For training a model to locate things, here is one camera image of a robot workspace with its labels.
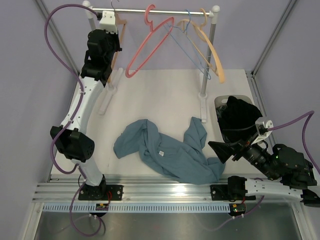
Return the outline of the blue-grey t shirt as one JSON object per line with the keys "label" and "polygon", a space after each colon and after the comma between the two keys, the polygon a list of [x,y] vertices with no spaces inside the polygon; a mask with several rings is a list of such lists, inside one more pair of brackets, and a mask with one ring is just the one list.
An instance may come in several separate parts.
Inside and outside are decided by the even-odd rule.
{"label": "blue-grey t shirt", "polygon": [[159,132],[152,121],[139,119],[124,129],[113,151],[119,159],[138,153],[149,168],[180,183],[213,184],[220,181],[225,164],[218,157],[204,155],[206,140],[202,121],[194,116],[182,141]]}

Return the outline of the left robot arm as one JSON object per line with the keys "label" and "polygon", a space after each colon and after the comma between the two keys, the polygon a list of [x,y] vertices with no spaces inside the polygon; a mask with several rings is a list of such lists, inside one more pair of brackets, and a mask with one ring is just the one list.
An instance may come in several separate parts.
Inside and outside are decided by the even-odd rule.
{"label": "left robot arm", "polygon": [[94,105],[112,73],[114,54],[121,50],[117,30],[95,29],[88,34],[84,65],[77,76],[79,88],[74,101],[60,126],[50,129],[58,152],[79,167],[84,176],[79,200],[102,200],[108,196],[106,178],[93,159],[95,142],[86,132]]}

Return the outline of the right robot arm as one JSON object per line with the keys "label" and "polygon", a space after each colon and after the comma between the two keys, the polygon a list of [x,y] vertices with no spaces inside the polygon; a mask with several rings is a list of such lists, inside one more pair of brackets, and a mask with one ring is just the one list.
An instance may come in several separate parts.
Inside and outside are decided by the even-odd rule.
{"label": "right robot arm", "polygon": [[230,176],[226,190],[222,192],[226,197],[243,200],[249,196],[269,195],[296,199],[307,207],[320,206],[320,195],[312,190],[319,186],[315,166],[303,153],[284,144],[276,144],[272,148],[273,153],[269,153],[252,140],[234,143],[209,141],[208,145],[222,163],[229,159],[235,162],[244,158],[267,178],[266,181],[260,181]]}

